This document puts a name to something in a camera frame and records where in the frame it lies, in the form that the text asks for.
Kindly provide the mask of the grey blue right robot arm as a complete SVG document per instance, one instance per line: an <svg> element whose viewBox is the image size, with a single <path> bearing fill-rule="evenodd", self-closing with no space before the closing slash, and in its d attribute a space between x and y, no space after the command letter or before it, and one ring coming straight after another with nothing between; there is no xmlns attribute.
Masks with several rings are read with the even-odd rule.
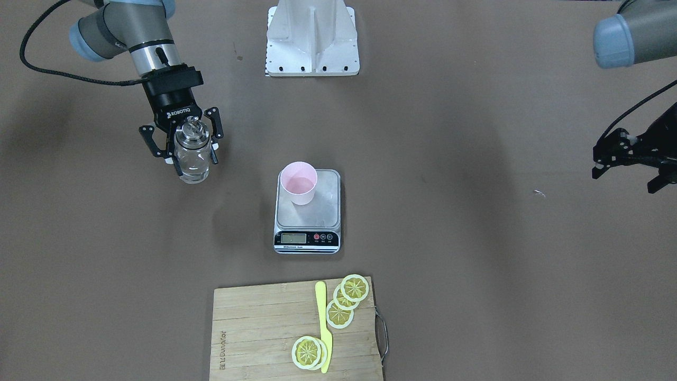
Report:
<svg viewBox="0 0 677 381"><path fill-rule="evenodd" d="M90 1L95 11L69 31L73 48L87 60L102 62L128 52L142 80L154 123L139 132L151 154L174 167L188 184L206 180L217 164L223 137L218 108L201 109L193 88L201 73L180 58L168 25L174 1Z"/></svg>

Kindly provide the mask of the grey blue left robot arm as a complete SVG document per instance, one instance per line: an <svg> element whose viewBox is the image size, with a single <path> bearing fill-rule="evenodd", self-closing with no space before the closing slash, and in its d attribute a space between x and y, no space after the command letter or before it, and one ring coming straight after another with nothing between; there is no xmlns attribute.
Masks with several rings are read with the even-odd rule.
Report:
<svg viewBox="0 0 677 381"><path fill-rule="evenodd" d="M600 20L594 29L594 53L600 68L632 65L672 58L676 54L676 2L624 1L616 15ZM642 165L658 174L648 181L651 194L676 182L676 116L670 106L648 126L631 135L616 118L593 149L591 176L599 179L612 167Z"/></svg>

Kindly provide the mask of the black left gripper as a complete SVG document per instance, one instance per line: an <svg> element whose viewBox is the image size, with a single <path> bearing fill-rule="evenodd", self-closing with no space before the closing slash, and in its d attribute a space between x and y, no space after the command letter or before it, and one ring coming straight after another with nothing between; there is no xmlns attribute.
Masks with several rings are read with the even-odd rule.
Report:
<svg viewBox="0 0 677 381"><path fill-rule="evenodd" d="M599 179L608 169L617 166L643 165L658 169L648 181L648 193L655 194L676 183L676 104L670 106L636 137L624 128L616 128L593 148L595 166L592 178Z"/></svg>

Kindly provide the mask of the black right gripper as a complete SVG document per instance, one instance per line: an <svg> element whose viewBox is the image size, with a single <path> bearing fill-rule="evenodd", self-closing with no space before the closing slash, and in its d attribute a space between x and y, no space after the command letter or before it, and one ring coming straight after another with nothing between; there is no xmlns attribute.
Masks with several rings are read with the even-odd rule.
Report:
<svg viewBox="0 0 677 381"><path fill-rule="evenodd" d="M204 83L202 73L188 65L177 65L146 73L143 77L143 89L154 113L153 125L143 125L139 133L155 158L163 159L182 176L180 164L176 159L176 147L171 140L172 128L181 125L188 116L201 118L203 110L197 105L193 88ZM224 137L222 119L217 107L205 110L205 116L210 120L211 134L211 161L218 164L218 141ZM165 132L165 148L160 149L154 139L158 128Z"/></svg>

